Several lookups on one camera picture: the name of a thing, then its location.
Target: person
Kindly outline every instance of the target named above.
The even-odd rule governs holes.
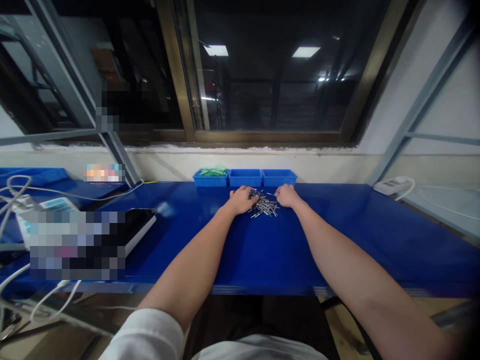
[[[242,186],[230,192],[229,200],[173,259],[128,317],[102,360],[180,358],[184,333],[212,289],[230,225],[258,200],[249,199],[251,190]],[[383,359],[439,360],[454,355],[448,337],[395,280],[315,213],[292,185],[279,187],[275,196],[280,205],[292,208],[298,216],[318,269]],[[286,316],[285,312],[276,314],[276,318]],[[212,344],[193,359],[326,359],[313,346],[261,332]]]

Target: blue table surface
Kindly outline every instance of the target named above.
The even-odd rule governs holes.
[[[300,183],[295,188],[312,209],[370,254],[411,295],[466,298],[478,285],[480,249],[370,186]],[[158,182],[101,207],[99,211],[155,208],[157,221],[126,259],[125,279],[111,282],[116,287],[110,290],[107,283],[89,289],[148,291],[225,203],[230,190]],[[213,293],[331,294],[293,210],[281,207],[277,214],[256,218],[243,214],[234,219]],[[9,273],[22,265],[13,265]]]

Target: white shirt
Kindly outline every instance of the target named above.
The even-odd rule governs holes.
[[[157,309],[134,311],[100,356],[100,360],[178,360],[184,333],[179,323]],[[304,343],[276,336],[250,335],[204,348],[192,360],[318,359],[322,353]]]

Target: hand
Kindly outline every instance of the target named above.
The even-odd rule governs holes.
[[[224,208],[232,211],[233,215],[240,215],[246,213],[258,200],[258,196],[249,199],[251,187],[241,186],[238,190],[230,191],[230,200],[228,200]]]
[[[293,185],[284,184],[275,192],[276,199],[286,208],[293,208],[304,201],[300,198]]]

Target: pile of metal pins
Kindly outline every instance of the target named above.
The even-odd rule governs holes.
[[[278,201],[270,201],[267,200],[267,196],[264,195],[261,191],[257,191],[257,189],[253,189],[250,191],[249,199],[258,196],[258,201],[253,204],[253,206],[248,210],[248,213],[253,212],[253,216],[251,218],[256,218],[260,214],[266,214],[269,217],[272,215],[277,217],[277,213],[275,212],[275,209],[279,209],[279,206],[277,205],[279,202]]]

